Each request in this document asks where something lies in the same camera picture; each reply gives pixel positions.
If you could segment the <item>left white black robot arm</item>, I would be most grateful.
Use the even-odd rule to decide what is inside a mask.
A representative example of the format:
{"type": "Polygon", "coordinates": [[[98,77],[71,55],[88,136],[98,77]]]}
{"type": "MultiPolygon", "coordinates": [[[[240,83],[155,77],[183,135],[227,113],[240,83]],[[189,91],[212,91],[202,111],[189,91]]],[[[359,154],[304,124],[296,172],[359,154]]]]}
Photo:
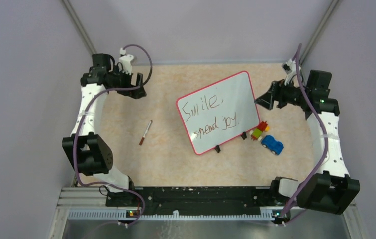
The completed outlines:
{"type": "Polygon", "coordinates": [[[81,102],[76,124],[70,136],[62,139],[62,148],[76,176],[93,177],[93,184],[107,186],[125,206],[136,201],[130,177],[115,165],[111,148],[100,135],[101,117],[110,91],[139,99],[146,96],[143,75],[132,84],[134,56],[122,52],[118,61],[108,54],[92,55],[92,66],[80,78],[81,102]]]}

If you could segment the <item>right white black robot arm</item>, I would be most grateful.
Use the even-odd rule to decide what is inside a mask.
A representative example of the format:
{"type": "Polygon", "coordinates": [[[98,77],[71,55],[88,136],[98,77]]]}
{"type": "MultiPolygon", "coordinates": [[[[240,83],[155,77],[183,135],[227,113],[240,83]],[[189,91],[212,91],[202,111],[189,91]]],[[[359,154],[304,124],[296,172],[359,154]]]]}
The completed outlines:
{"type": "Polygon", "coordinates": [[[269,191],[269,200],[282,205],[282,214],[298,206],[303,209],[340,215],[360,191],[360,182],[353,179],[344,163],[338,123],[338,101],[330,98],[332,73],[311,70],[307,82],[295,86],[285,79],[272,81],[269,89],[255,103],[271,110],[292,104],[305,113],[314,150],[315,166],[301,183],[286,185],[287,180],[276,178],[277,186],[269,191]]]}

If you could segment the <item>pink-framed whiteboard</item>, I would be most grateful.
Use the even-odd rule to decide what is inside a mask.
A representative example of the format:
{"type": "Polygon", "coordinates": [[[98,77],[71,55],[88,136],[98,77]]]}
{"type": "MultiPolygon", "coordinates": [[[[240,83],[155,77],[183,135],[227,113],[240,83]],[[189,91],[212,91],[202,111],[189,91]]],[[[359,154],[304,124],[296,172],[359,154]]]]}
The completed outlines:
{"type": "Polygon", "coordinates": [[[196,155],[214,150],[254,129],[260,115],[247,71],[188,93],[176,107],[196,155]]]}

